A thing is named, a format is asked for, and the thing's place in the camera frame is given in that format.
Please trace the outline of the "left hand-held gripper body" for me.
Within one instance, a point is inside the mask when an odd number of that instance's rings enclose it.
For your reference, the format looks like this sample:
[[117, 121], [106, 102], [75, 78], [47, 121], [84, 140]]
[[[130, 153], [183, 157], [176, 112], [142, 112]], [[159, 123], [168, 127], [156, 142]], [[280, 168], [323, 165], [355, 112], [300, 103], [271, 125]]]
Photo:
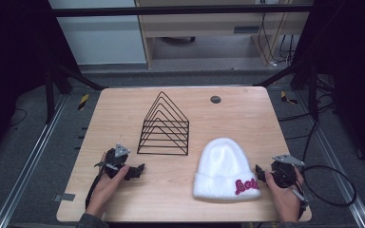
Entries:
[[107, 174], [111, 179], [114, 178], [119, 170], [125, 166], [130, 150], [117, 143], [113, 148], [106, 152], [105, 159], [96, 163], [100, 167], [100, 174]]

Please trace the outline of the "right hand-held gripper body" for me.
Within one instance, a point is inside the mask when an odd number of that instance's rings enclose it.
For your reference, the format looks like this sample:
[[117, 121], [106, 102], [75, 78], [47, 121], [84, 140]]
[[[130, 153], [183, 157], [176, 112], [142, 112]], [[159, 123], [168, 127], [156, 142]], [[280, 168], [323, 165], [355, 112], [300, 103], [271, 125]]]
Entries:
[[273, 156], [274, 162], [271, 164], [275, 183], [280, 188], [287, 188], [295, 185], [298, 178], [295, 166], [304, 166], [305, 162], [301, 161], [290, 154]]

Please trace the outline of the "white knit beanie pink lettering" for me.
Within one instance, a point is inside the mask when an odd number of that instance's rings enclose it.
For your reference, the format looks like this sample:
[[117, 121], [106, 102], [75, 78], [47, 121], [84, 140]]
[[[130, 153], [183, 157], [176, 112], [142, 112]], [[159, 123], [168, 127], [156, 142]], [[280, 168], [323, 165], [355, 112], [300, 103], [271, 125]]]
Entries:
[[257, 178], [240, 146], [217, 138], [202, 151], [193, 196], [209, 200], [251, 200], [261, 195]]

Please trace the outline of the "person's right hand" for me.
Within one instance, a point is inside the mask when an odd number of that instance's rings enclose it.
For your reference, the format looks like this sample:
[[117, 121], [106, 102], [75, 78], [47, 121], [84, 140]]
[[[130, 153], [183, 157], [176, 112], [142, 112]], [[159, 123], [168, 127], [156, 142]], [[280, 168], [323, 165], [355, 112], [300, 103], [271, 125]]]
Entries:
[[301, 200], [294, 193], [297, 189], [295, 186], [280, 188], [276, 185], [273, 175], [270, 172], [265, 173], [266, 184], [272, 194], [274, 207], [279, 217], [279, 221], [294, 222], [299, 220]]

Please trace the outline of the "person's left hand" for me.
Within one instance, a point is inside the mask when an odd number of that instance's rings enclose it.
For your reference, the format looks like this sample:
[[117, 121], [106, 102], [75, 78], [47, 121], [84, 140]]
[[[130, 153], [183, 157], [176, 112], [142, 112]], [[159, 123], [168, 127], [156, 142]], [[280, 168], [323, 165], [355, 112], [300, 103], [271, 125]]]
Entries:
[[118, 174], [110, 178], [107, 174], [100, 177], [95, 189], [93, 190], [90, 203], [86, 208], [86, 213], [98, 219], [103, 217], [106, 206], [112, 199], [120, 183], [125, 179], [125, 175], [129, 170], [129, 166], [125, 165]]

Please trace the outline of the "grey tape strip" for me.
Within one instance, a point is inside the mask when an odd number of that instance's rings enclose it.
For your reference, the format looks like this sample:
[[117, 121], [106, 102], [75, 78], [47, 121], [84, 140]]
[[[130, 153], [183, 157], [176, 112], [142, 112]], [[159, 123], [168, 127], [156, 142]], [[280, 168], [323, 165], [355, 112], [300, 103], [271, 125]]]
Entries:
[[57, 202], [60, 202], [60, 201], [63, 201], [63, 200], [66, 200], [66, 201], [73, 201], [75, 198], [75, 195], [74, 194], [69, 194], [69, 193], [64, 193], [64, 194], [56, 194], [54, 197], [53, 197], [53, 201], [57, 201]]

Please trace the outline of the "yellow black striped tape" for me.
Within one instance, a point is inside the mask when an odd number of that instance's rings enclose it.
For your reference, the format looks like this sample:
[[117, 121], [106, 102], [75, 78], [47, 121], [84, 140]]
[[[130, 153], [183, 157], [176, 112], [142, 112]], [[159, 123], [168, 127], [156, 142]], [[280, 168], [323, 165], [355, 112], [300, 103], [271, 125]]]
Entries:
[[296, 105], [298, 101], [296, 99], [289, 99], [284, 91], [280, 92], [280, 99], [288, 104]]
[[78, 110], [83, 110], [84, 109], [88, 97], [89, 97], [89, 94], [84, 94], [82, 96], [82, 98], [80, 100], [80, 103], [78, 104], [78, 107], [77, 107]]

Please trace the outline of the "black metal stand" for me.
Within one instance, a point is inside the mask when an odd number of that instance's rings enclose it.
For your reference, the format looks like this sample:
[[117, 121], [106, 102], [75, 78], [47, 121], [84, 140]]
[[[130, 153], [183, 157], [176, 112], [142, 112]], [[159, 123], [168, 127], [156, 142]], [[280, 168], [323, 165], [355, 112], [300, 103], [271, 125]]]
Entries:
[[69, 94], [72, 91], [72, 86], [67, 79], [68, 77], [95, 90], [105, 89], [104, 86], [90, 81], [81, 73], [77, 73], [66, 66], [58, 65], [56, 63], [51, 64], [44, 73], [47, 101], [47, 124], [53, 120], [55, 114], [53, 87], [56, 86], [61, 94]]
[[308, 85], [308, 110], [315, 121], [318, 120], [317, 110], [317, 68], [314, 61], [300, 60], [276, 73], [272, 77], [255, 84], [255, 86], [268, 87], [281, 78], [294, 74], [290, 87], [299, 90]]

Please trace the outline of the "white cabinet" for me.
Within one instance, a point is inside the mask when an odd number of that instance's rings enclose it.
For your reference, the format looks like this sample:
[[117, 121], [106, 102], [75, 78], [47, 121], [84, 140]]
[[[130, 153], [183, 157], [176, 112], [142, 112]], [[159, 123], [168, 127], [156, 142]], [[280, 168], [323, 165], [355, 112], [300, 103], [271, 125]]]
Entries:
[[[48, 0], [54, 10], [134, 8], [134, 0]], [[145, 64], [138, 17], [57, 18], [79, 66]]]

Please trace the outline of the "metal floor rail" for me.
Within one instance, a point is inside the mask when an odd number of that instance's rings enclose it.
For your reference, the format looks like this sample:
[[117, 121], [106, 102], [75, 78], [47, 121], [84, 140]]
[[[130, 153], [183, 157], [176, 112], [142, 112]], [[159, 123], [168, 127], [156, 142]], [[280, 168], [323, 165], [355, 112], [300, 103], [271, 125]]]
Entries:
[[59, 121], [59, 118], [63, 112], [65, 103], [67, 101], [67, 95], [60, 95], [57, 104], [54, 107], [54, 114], [51, 120], [44, 125], [44, 128], [39, 135], [39, 138], [33, 146], [29, 157], [23, 166], [15, 184], [13, 185], [9, 195], [7, 196], [3, 206], [0, 209], [0, 228], [7, 228], [10, 219], [22, 198], [31, 176], [42, 156], [50, 136]]
[[335, 169], [334, 177], [342, 197], [346, 202], [350, 202], [352, 198], [355, 197], [354, 202], [348, 205], [348, 208], [350, 209], [357, 226], [359, 228], [365, 228], [365, 205], [362, 199], [352, 187], [351, 182], [342, 177], [342, 175], [346, 175], [346, 171], [337, 158], [333, 147], [330, 145], [326, 134], [319, 124], [319, 121], [316, 121], [313, 117], [309, 117], [309, 121], [311, 125], [316, 125], [314, 136], [317, 138], [321, 153], [328, 166]]

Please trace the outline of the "black horizontal frame bar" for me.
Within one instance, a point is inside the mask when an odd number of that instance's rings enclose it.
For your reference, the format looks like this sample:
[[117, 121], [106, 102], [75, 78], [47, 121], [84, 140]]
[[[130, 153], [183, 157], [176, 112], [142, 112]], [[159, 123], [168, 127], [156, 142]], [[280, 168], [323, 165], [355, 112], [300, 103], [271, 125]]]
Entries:
[[212, 14], [212, 13], [259, 13], [259, 12], [307, 12], [313, 4], [288, 5], [222, 5], [222, 6], [174, 6], [139, 8], [100, 9], [52, 9], [49, 14], [56, 17], [84, 16], [127, 16], [127, 15], [172, 15], [172, 14]]

